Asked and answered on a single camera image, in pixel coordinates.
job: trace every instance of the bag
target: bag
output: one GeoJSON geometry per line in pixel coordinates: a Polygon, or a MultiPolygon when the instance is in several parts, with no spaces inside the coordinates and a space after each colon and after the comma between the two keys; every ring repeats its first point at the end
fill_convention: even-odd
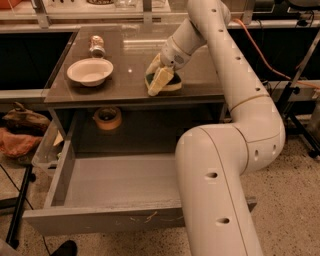
{"type": "Polygon", "coordinates": [[[43,136],[50,124],[50,120],[42,115],[26,109],[21,103],[14,102],[14,109],[10,110],[2,119],[6,127],[13,134],[28,134],[43,136]]]}

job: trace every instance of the terrazzo floor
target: terrazzo floor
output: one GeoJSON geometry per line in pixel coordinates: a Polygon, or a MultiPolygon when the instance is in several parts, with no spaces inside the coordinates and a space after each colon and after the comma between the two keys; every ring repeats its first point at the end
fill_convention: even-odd
{"type": "MultiPolygon", "coordinates": [[[[283,152],[270,166],[241,179],[246,196],[258,204],[253,221],[265,256],[320,255],[320,162],[308,156],[299,136],[288,136],[283,152]]],[[[19,186],[24,167],[0,155],[0,163],[19,186]]],[[[27,198],[35,209],[43,206],[51,178],[34,168],[27,198]]],[[[15,187],[0,171],[0,199],[17,196],[15,187]]],[[[5,240],[12,210],[0,212],[0,238],[5,240]]],[[[21,255],[48,255],[42,236],[22,220],[19,232],[21,255]]],[[[52,253],[64,241],[77,243],[78,256],[190,256],[185,228],[112,234],[46,237],[52,253]]]]}

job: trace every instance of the roll of tape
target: roll of tape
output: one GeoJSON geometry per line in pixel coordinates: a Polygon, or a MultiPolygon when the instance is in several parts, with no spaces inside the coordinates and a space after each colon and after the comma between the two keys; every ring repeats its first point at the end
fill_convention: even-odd
{"type": "Polygon", "coordinates": [[[122,122],[121,111],[116,107],[103,107],[96,110],[93,120],[101,130],[113,130],[122,122]]]}

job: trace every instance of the white bowl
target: white bowl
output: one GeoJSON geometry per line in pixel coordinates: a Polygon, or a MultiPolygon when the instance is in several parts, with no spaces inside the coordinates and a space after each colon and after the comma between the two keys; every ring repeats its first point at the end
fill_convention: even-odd
{"type": "Polygon", "coordinates": [[[113,65],[105,59],[89,58],[73,63],[67,70],[68,77],[85,86],[93,87],[103,83],[113,71],[113,65]]]}

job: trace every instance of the robot arm screw hole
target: robot arm screw hole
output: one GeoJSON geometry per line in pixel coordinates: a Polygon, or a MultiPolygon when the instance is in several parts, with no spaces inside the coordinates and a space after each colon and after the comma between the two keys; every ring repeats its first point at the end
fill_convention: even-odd
{"type": "Polygon", "coordinates": [[[230,223],[229,218],[221,218],[221,219],[217,219],[217,221],[216,221],[217,226],[222,226],[222,225],[229,224],[229,223],[230,223]]]}
{"type": "Polygon", "coordinates": [[[206,179],[216,179],[218,177],[218,173],[210,172],[206,174],[206,179]]]}

